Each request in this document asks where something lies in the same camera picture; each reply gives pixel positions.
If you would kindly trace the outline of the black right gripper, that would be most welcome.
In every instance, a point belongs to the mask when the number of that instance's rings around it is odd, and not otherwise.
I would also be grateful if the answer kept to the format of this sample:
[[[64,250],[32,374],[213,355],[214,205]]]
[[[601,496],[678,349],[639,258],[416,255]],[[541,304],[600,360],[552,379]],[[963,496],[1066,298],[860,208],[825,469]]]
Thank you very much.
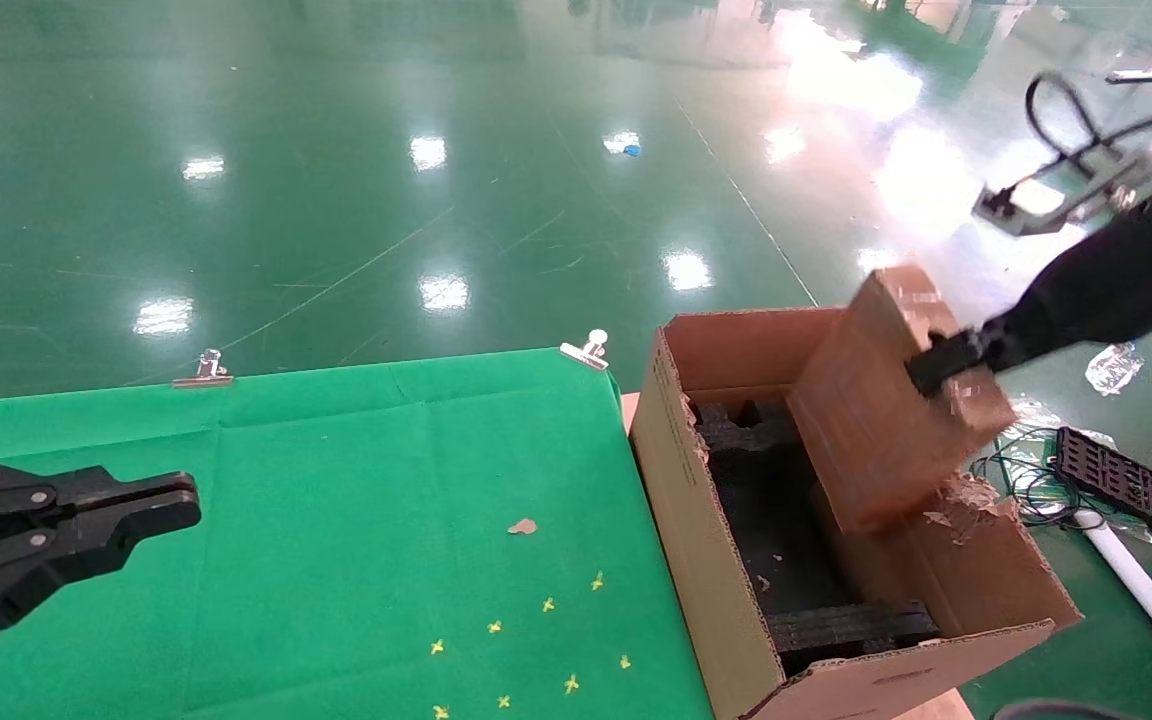
[[[1117,344],[1152,332],[1152,204],[1115,217],[1048,263],[1020,300],[982,328],[931,333],[905,363],[910,382],[934,397],[973,367],[1006,372],[1078,343]]]

